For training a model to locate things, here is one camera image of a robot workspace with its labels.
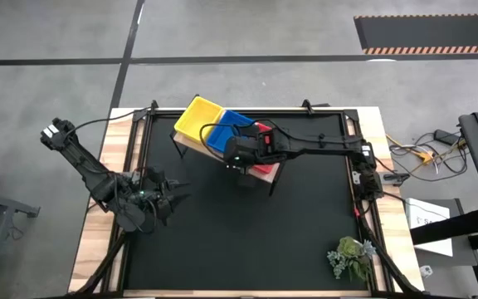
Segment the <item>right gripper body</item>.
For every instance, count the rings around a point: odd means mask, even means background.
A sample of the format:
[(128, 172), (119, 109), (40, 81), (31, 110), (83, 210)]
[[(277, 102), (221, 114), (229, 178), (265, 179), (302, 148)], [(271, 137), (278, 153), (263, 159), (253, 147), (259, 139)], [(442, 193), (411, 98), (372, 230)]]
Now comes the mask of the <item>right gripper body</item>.
[(260, 133), (254, 135), (232, 136), (226, 142), (223, 160), (226, 164), (248, 168), (257, 164), (266, 164), (260, 156)]

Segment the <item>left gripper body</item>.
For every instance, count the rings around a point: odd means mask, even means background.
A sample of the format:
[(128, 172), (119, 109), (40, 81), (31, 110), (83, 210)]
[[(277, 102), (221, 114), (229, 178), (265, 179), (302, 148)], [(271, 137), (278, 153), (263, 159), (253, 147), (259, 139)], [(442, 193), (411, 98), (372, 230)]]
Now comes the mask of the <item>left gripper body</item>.
[(160, 221), (163, 226), (168, 226), (168, 218), (173, 213), (173, 195), (168, 191), (173, 189), (173, 181), (158, 183), (154, 189), (141, 188), (139, 193), (150, 207), (154, 220)]

